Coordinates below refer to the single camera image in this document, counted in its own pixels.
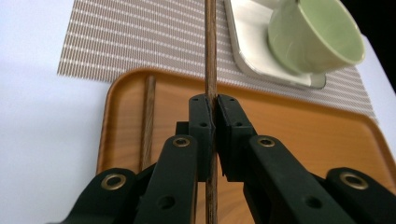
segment wooden stick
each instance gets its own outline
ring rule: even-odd
[[[205,94],[215,121],[217,98],[216,0],[205,0]],[[209,178],[205,185],[206,223],[218,223],[218,159],[213,142]]]
[[[142,141],[140,148],[140,171],[151,165],[151,145],[154,119],[155,76],[146,79],[145,104],[143,111]]]

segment white table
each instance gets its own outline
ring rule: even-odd
[[[56,75],[72,6],[0,3],[0,223],[63,220],[95,174],[110,84]],[[358,69],[396,157],[396,96],[365,45]]]

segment white saucer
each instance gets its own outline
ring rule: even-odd
[[[261,80],[323,88],[325,74],[294,75],[273,57],[267,44],[267,27],[273,12],[270,1],[224,0],[236,65],[244,74]]]

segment placemat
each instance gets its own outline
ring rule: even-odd
[[[75,0],[58,74],[106,82],[138,67],[205,76],[204,0]],[[355,67],[327,74],[322,90],[247,77],[236,67],[223,0],[217,1],[218,80],[367,115],[370,98]]]

